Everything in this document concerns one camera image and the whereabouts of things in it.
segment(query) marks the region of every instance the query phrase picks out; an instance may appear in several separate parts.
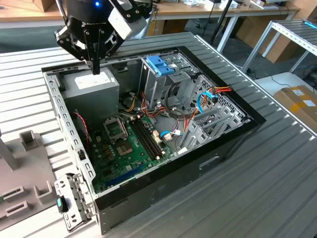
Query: green circuit board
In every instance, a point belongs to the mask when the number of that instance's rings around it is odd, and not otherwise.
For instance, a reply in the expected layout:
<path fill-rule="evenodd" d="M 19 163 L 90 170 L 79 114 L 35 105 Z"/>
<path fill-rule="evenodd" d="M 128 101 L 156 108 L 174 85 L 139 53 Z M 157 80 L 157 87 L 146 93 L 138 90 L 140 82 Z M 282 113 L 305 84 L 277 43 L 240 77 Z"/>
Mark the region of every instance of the green circuit board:
<path fill-rule="evenodd" d="M 148 117 L 142 117 L 140 120 L 147 126 L 149 134 L 155 130 Z M 124 125 L 128 137 L 115 143 L 110 142 L 103 124 L 89 130 L 92 142 L 89 144 L 88 154 L 96 172 L 93 180 L 95 193 L 102 192 L 174 156 L 173 151 L 161 142 L 158 146 L 165 154 L 160 159 L 150 158 L 129 121 L 125 120 Z M 113 133 L 120 133 L 117 126 L 111 125 L 111 127 L 113 128 L 109 129 L 111 136 Z"/>

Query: expansion slot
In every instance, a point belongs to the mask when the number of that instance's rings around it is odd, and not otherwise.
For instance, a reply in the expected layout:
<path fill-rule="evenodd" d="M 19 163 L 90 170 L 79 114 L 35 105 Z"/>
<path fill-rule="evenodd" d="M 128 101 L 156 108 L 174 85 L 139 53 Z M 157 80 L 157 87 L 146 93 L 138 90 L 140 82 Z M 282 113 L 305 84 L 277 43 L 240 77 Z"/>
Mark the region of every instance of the expansion slot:
<path fill-rule="evenodd" d="M 118 183 L 121 183 L 123 181 L 125 181 L 126 179 L 128 179 L 129 177 L 131 176 L 134 176 L 135 174 L 137 174 L 138 172 L 140 172 L 144 167 L 144 164 L 143 165 L 140 165 L 139 167 L 117 177 L 117 178 L 114 178 L 113 180 L 111 180 L 107 186 L 111 186 L 111 185 L 115 185 L 115 184 L 118 184 Z"/>
<path fill-rule="evenodd" d="M 130 123 L 131 128 L 138 136 L 143 147 L 146 149 L 148 155 L 152 160 L 159 159 L 162 156 L 162 152 L 159 146 L 156 144 L 154 139 L 149 135 L 148 131 L 145 129 L 141 120 L 137 119 Z"/>

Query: aluminum workbench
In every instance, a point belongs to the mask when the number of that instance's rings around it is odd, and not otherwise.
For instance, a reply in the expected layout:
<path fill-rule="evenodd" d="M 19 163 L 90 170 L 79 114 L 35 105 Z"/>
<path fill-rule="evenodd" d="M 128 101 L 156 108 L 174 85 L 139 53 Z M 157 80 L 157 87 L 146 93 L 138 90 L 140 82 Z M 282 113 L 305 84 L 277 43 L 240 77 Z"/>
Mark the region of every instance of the aluminum workbench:
<path fill-rule="evenodd" d="M 125 42 L 120 56 L 184 45 L 267 122 L 228 161 L 118 225 L 109 238 L 313 238 L 317 233 L 317 140 L 204 40 L 191 33 Z M 3 141 L 32 129 L 42 135 L 55 176 L 73 165 L 54 117 L 41 68 L 77 60 L 61 48 L 0 55 Z M 1 238 L 97 238 L 94 221 L 68 234 L 57 207 L 0 232 Z"/>

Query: motherboard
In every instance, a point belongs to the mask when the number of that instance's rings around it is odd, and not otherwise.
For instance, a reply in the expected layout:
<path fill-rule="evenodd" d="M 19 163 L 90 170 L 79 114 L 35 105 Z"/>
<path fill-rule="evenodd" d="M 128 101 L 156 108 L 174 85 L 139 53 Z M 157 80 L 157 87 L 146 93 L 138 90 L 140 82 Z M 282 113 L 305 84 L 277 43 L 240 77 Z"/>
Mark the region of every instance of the motherboard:
<path fill-rule="evenodd" d="M 109 118 L 89 127 L 86 148 L 95 168 L 95 193 L 119 184 L 174 156 L 147 116 Z"/>

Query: blue wire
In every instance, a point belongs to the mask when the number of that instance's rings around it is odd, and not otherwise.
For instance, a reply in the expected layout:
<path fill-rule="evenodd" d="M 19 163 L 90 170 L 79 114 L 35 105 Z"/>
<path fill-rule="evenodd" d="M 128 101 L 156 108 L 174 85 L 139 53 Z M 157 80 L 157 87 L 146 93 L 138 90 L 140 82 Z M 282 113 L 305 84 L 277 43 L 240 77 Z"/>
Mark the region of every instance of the blue wire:
<path fill-rule="evenodd" d="M 171 132 L 171 131 L 163 131 L 161 134 L 160 134 L 160 136 L 161 137 L 163 137 L 165 134 L 168 134 L 168 133 L 172 133 L 172 134 L 175 134 L 175 133 L 173 133 L 173 132 Z"/>
<path fill-rule="evenodd" d="M 198 107 L 200 113 L 203 113 L 202 106 L 200 106 L 200 97 L 201 97 L 202 95 L 206 95 L 207 97 L 210 97 L 210 98 L 217 98 L 217 97 L 218 97 L 217 95 L 214 95 L 214 94 L 212 94 L 212 93 L 209 92 L 209 91 L 206 91 L 206 92 L 201 93 L 201 94 L 198 96 L 198 99 L 197 99 L 197 107 Z"/>
<path fill-rule="evenodd" d="M 163 132 L 160 134 L 160 136 L 163 137 L 165 134 L 168 134 L 168 133 L 171 133 L 171 131 L 167 131 L 167 130 L 166 130 L 166 131 L 163 131 Z"/>

